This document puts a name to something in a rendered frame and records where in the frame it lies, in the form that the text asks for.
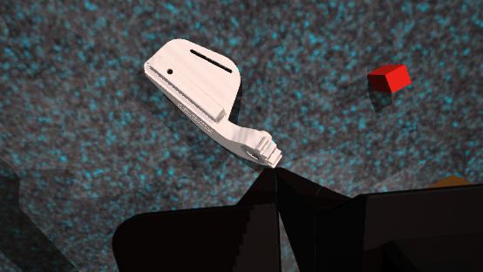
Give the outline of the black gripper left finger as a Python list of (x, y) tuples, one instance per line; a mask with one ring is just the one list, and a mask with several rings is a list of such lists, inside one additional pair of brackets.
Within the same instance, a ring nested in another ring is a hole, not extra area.
[(119, 272), (282, 272), (277, 178), (235, 205), (136, 214), (112, 237)]

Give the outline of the brown rectangular block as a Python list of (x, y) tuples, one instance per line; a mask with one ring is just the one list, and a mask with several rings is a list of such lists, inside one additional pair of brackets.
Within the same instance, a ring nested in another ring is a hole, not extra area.
[(431, 187), (451, 187), (451, 186), (461, 186), (461, 185), (472, 185), (471, 182), (467, 180), (463, 180), (460, 177), (456, 175), (451, 175), (439, 182), (436, 182), (429, 187), (426, 188), (431, 188)]

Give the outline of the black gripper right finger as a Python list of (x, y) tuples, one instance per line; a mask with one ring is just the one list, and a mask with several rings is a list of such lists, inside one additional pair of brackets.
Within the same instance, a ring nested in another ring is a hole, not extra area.
[(283, 167), (273, 170), (300, 272), (381, 272), (388, 241), (483, 232), (483, 183), (351, 198)]

